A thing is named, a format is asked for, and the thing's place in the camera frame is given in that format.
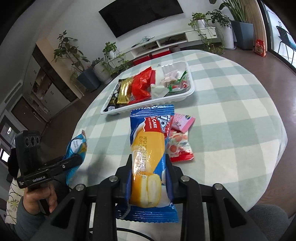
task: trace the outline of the sleeve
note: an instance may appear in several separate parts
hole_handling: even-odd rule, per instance
[[[22,200],[23,198],[21,198],[17,209],[17,223],[14,229],[21,240],[29,241],[45,221],[45,217],[41,213],[29,214],[24,208]]]

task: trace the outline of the brown floor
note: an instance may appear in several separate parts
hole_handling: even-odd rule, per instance
[[[259,202],[278,205],[291,216],[296,212],[296,75],[270,53],[263,58],[252,51],[236,49],[227,50],[222,56],[239,63],[258,78],[282,117],[288,145]],[[103,88],[88,93],[52,120],[42,139],[52,158],[65,153],[77,122]]]

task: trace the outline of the tablecloth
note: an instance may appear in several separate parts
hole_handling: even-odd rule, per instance
[[[187,61],[195,92],[174,102],[175,112],[196,120],[189,131],[194,160],[174,165],[198,183],[222,183],[248,211],[265,192],[283,154],[287,144],[285,128],[272,99],[252,73],[231,60],[201,50],[181,51],[137,65],[123,72],[97,96],[73,134],[75,137],[85,130],[88,149],[71,185],[100,183],[125,165],[131,152],[130,113],[100,114],[118,79],[151,65],[176,61]],[[144,232],[156,240],[179,239],[179,223],[118,221],[118,225]],[[119,237],[141,240],[122,232]]]

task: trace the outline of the chair leg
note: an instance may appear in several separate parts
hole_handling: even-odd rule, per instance
[[[281,47],[281,43],[282,43],[282,41],[281,41],[281,42],[279,42],[279,48]],[[278,49],[278,53],[279,53],[279,49]]]
[[[294,52],[294,50],[293,50],[293,57],[292,57],[292,62],[291,62],[291,64],[293,64],[293,59],[294,59],[294,53],[295,53],[295,52]]]
[[[288,60],[289,60],[289,54],[288,54],[288,49],[287,49],[287,45],[286,45],[286,50],[287,50],[287,56],[288,56]]]

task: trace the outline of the green and white tablecloth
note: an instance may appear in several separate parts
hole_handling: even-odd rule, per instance
[[[195,92],[174,102],[175,112],[196,118],[189,131],[194,160],[174,163],[198,183],[222,183],[247,211],[265,192],[287,144],[279,113],[257,78],[237,63],[200,50],[187,50],[137,65],[113,80],[92,102],[73,137],[85,130],[87,153],[72,186],[100,183],[125,165],[130,154],[129,112],[100,115],[119,78],[154,64],[187,61]],[[118,221],[118,226],[156,240],[179,240],[180,224]],[[140,240],[119,232],[119,240]]]

